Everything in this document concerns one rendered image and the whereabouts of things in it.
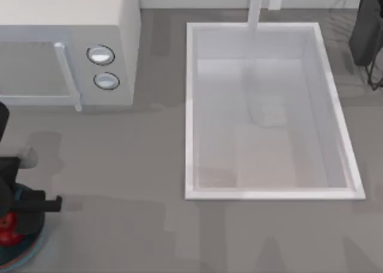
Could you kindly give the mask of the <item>pale microwave oven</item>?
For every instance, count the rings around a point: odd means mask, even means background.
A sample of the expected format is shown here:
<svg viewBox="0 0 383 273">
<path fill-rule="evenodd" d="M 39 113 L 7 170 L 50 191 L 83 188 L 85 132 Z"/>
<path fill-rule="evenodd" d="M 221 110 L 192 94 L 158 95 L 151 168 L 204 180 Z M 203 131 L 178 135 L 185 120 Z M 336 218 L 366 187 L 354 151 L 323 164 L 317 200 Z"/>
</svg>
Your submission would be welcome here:
<svg viewBox="0 0 383 273">
<path fill-rule="evenodd" d="M 141 31 L 139 0 L 0 0 L 3 30 L 67 41 L 83 108 L 133 104 Z M 99 44 L 113 50 L 113 63 L 100 66 L 88 60 L 87 49 Z M 93 76 L 103 72 L 118 76 L 119 87 L 96 87 Z"/>
</svg>

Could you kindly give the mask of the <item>white sink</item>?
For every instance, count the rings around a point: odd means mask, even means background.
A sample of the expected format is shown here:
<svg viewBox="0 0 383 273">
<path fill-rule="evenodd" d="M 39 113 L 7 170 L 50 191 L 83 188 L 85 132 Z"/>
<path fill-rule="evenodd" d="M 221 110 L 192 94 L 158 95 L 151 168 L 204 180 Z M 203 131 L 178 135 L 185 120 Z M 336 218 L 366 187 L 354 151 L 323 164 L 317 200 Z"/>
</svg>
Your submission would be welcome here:
<svg viewBox="0 0 383 273">
<path fill-rule="evenodd" d="M 364 200 L 318 23 L 188 23 L 187 200 Z"/>
</svg>

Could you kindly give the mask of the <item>teal round plate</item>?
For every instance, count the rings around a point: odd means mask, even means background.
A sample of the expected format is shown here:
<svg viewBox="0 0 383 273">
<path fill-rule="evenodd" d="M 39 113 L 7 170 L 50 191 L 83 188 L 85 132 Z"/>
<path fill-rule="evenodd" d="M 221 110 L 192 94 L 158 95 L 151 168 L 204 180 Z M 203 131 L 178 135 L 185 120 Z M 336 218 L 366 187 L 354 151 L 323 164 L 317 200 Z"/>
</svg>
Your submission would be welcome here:
<svg viewBox="0 0 383 273">
<path fill-rule="evenodd" d="M 24 239 L 15 246 L 0 247 L 0 273 L 9 273 L 21 267 L 36 254 L 42 244 L 46 214 L 47 212 L 44 211 L 42 228 L 39 232 L 32 235 L 24 235 Z"/>
</svg>

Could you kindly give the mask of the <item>small round microwave knob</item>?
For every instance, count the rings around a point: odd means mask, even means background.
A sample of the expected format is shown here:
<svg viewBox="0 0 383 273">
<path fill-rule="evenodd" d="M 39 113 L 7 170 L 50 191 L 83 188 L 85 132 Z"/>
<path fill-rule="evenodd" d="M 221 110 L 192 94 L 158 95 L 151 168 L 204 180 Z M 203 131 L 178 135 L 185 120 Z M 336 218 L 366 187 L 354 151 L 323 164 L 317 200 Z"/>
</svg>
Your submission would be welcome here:
<svg viewBox="0 0 383 273">
<path fill-rule="evenodd" d="M 115 90 L 120 85 L 120 79 L 112 72 L 103 72 L 93 76 L 93 83 L 102 90 Z"/>
</svg>

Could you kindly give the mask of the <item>black chair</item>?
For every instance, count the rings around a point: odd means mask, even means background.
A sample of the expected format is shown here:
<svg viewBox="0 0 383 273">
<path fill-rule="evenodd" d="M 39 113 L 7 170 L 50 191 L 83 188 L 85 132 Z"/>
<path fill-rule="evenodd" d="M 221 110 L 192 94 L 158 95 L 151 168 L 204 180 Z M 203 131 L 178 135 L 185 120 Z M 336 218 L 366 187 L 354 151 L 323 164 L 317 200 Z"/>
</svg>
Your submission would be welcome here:
<svg viewBox="0 0 383 273">
<path fill-rule="evenodd" d="M 354 64 L 365 69 L 372 90 L 383 87 L 383 77 L 372 81 L 376 58 L 383 49 L 383 0 L 360 0 L 349 49 Z"/>
</svg>

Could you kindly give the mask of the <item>large round microwave knob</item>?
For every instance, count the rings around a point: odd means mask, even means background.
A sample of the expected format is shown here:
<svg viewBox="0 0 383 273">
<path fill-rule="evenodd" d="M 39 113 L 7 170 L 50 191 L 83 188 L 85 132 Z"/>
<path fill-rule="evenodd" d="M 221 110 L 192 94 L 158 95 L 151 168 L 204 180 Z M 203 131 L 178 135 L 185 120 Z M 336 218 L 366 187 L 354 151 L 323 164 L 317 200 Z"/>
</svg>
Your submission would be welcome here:
<svg viewBox="0 0 383 273">
<path fill-rule="evenodd" d="M 115 53 L 106 45 L 94 45 L 87 49 L 86 56 L 95 65 L 107 66 L 114 62 Z"/>
</svg>

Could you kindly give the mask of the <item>tall white tap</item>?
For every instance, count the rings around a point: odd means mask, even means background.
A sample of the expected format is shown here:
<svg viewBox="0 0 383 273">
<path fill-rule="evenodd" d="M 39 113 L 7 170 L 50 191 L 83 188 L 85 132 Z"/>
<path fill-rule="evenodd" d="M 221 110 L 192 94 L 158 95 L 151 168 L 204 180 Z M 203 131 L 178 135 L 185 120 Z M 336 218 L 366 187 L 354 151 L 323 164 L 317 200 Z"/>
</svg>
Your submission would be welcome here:
<svg viewBox="0 0 383 273">
<path fill-rule="evenodd" d="M 254 33 L 259 22 L 260 10 L 262 8 L 262 0 L 249 0 L 247 29 Z"/>
</svg>

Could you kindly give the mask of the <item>microwave oven door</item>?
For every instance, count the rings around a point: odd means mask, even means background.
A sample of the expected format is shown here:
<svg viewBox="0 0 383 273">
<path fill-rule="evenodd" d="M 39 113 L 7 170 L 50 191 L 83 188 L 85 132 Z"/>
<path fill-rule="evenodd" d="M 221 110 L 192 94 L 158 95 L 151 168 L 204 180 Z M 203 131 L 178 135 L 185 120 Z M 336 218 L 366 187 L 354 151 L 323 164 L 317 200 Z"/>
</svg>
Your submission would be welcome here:
<svg viewBox="0 0 383 273">
<path fill-rule="evenodd" d="M 7 106 L 73 106 L 53 44 L 68 42 L 43 34 L 0 32 L 0 102 Z"/>
</svg>

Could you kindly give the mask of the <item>red apple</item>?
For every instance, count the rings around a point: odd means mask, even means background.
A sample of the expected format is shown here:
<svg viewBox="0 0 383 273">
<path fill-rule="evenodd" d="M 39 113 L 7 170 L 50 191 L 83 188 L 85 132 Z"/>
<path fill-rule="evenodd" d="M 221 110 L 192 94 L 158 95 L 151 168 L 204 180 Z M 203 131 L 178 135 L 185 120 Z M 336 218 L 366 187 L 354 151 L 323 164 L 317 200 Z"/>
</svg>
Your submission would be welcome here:
<svg viewBox="0 0 383 273">
<path fill-rule="evenodd" d="M 15 212 L 8 212 L 0 217 L 0 247 L 15 246 L 24 239 L 24 235 L 16 233 L 16 223 Z"/>
</svg>

